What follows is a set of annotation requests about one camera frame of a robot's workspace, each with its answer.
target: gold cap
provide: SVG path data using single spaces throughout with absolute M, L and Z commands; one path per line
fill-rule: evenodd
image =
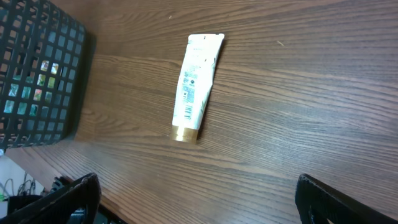
M 188 142 L 192 144 L 197 143 L 197 137 L 198 137 L 198 130 L 184 128 L 180 126 L 174 126 L 174 125 L 172 127 L 172 132 L 170 134 L 171 140 Z

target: table surface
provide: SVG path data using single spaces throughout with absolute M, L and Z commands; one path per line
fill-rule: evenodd
M 398 219 L 398 2 L 53 0 L 97 37 L 78 132 L 7 155 L 99 175 L 130 223 L 300 223 L 308 173 Z M 169 140 L 187 38 L 224 33 L 197 145 Z

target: black basket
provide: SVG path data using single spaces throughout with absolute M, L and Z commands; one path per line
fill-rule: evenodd
M 0 149 L 65 137 L 86 35 L 51 2 L 0 0 Z

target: white tube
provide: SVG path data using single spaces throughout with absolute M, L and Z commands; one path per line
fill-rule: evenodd
M 192 34 L 178 79 L 170 138 L 196 143 L 224 34 Z

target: green leaf design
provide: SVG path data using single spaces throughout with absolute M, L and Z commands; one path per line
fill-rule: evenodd
M 202 101 L 201 103 L 201 107 L 200 107 L 200 112 L 203 114 L 203 112 L 205 112 L 205 107 L 206 107 L 206 103 L 207 103 L 207 99 L 209 98 L 209 93 L 207 93 L 206 99 L 204 101 Z

